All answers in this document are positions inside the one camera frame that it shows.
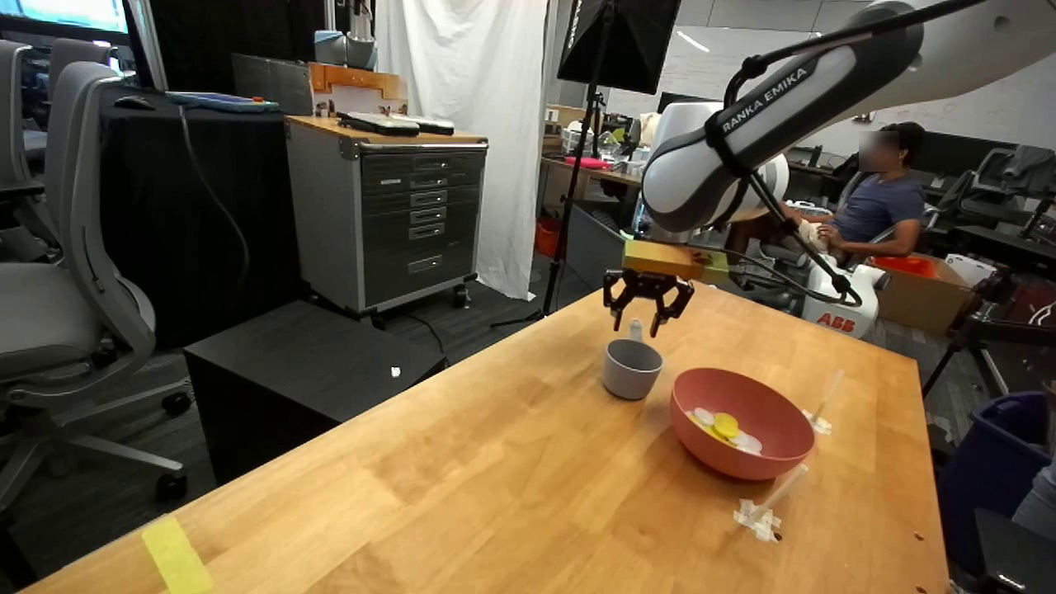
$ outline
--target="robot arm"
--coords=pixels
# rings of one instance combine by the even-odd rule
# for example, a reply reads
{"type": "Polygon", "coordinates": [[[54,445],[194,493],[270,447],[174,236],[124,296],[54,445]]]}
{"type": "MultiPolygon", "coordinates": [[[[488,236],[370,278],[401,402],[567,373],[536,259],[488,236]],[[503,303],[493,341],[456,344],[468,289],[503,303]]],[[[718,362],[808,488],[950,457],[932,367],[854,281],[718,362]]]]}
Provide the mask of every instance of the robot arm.
{"type": "MultiPolygon", "coordinates": [[[[743,190],[733,190],[740,178],[750,180],[762,161],[815,130],[871,110],[961,95],[1049,56],[1056,49],[1056,0],[945,0],[929,5],[879,0],[848,23],[848,28],[860,26],[876,34],[788,56],[743,98],[727,95],[720,112],[665,126],[644,170],[648,218],[661,230],[714,226],[740,209],[743,190]],[[920,17],[920,11],[945,11],[945,17],[885,26],[920,17]]],[[[843,275],[822,266],[839,292],[854,292],[843,275]]],[[[679,296],[665,308],[654,281],[636,288],[634,269],[624,269],[632,296],[612,296],[614,281],[609,278],[609,308],[619,324],[620,303],[636,289],[654,289],[654,332],[689,301],[687,282],[678,282],[679,296]]]]}

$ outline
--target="black table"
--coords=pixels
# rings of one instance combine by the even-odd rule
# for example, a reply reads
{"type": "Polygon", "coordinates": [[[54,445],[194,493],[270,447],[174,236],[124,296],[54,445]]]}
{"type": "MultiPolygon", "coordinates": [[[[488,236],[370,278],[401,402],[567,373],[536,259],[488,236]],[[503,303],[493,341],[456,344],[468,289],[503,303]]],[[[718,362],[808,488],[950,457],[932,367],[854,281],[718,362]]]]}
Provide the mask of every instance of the black table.
{"type": "Polygon", "coordinates": [[[185,350],[214,483],[410,388],[444,354],[307,301],[185,350]]]}
{"type": "Polygon", "coordinates": [[[15,579],[15,587],[28,587],[28,585],[38,579],[38,571],[35,571],[30,559],[15,541],[15,533],[9,533],[4,518],[0,518],[0,571],[15,579]]]}
{"type": "Polygon", "coordinates": [[[281,112],[178,110],[120,86],[102,98],[101,176],[109,258],[148,292],[160,350],[300,296],[281,112]]]}

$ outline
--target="small cup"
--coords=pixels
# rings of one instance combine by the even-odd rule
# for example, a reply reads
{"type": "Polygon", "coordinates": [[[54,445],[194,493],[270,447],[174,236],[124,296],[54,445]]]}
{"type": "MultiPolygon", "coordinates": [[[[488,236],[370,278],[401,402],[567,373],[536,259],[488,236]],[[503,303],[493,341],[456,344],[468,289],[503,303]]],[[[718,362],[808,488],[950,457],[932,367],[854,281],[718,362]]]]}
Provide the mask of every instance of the small cup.
{"type": "Polygon", "coordinates": [[[619,399],[650,396],[665,356],[644,341],[612,341],[602,362],[602,385],[619,399]]]}

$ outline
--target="filing cabinet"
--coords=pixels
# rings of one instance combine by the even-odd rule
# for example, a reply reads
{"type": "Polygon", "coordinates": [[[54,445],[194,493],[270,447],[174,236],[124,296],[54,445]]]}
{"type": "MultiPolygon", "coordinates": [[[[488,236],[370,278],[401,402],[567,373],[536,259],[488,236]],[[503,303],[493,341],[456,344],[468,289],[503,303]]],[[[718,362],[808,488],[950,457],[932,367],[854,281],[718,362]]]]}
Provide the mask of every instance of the filing cabinet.
{"type": "Polygon", "coordinates": [[[373,134],[292,119],[300,275],[314,292],[380,312],[472,278],[488,142],[373,134]]]}

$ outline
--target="tripod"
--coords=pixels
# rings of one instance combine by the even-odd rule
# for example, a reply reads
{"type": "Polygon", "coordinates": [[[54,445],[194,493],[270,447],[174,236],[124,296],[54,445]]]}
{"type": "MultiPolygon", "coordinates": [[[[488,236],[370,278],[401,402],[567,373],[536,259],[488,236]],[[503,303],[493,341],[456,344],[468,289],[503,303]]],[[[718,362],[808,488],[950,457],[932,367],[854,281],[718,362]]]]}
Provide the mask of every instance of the tripod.
{"type": "Polygon", "coordinates": [[[564,247],[567,247],[570,202],[576,202],[576,187],[582,185],[582,167],[586,167],[586,153],[589,153],[589,132],[596,132],[596,147],[598,147],[598,132],[602,132],[598,78],[602,78],[602,66],[603,66],[609,36],[614,28],[614,17],[619,17],[619,11],[609,0],[602,5],[602,12],[598,12],[602,38],[598,38],[598,54],[596,54],[596,61],[590,61],[589,112],[582,119],[582,138],[576,146],[567,190],[563,194],[557,247],[555,247],[555,258],[552,258],[552,266],[547,266],[547,289],[545,289],[543,311],[536,311],[529,315],[519,315],[519,319],[498,319],[493,326],[532,324],[532,319],[547,315],[552,308],[555,308],[555,289],[557,289],[557,278],[563,278],[563,266],[564,266],[564,247]]]}

